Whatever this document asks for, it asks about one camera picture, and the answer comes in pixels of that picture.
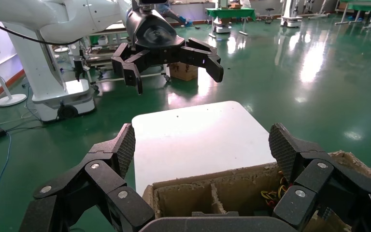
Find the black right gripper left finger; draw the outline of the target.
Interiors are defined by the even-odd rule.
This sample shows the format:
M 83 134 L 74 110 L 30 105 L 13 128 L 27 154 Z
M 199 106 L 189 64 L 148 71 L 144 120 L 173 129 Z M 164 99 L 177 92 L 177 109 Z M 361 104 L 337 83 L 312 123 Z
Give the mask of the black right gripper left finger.
M 155 219 L 155 213 L 125 181 L 135 145 L 130 123 L 114 139 L 94 144 L 76 166 L 35 190 L 20 231 L 68 232 L 92 207 L 115 231 L 140 231 Z

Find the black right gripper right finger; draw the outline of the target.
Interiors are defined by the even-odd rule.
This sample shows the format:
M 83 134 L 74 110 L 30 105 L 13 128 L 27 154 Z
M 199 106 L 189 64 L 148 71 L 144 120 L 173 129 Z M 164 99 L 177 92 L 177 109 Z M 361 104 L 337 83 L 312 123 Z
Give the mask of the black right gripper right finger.
M 271 126 L 271 155 L 290 184 L 273 216 L 302 231 L 317 209 L 330 209 L 354 232 L 371 232 L 371 178 L 337 163 L 318 144 Z

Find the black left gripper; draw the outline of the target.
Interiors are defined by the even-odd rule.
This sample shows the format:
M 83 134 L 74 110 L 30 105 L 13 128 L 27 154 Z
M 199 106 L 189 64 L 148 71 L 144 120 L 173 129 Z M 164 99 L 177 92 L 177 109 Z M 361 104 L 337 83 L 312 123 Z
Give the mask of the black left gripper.
M 185 39 L 156 11 L 130 10 L 126 29 L 132 42 L 121 43 L 111 57 L 114 73 L 126 86 L 143 93 L 140 73 L 147 66 L 182 62 L 204 68 L 217 83 L 222 82 L 224 68 L 217 48 L 195 38 Z

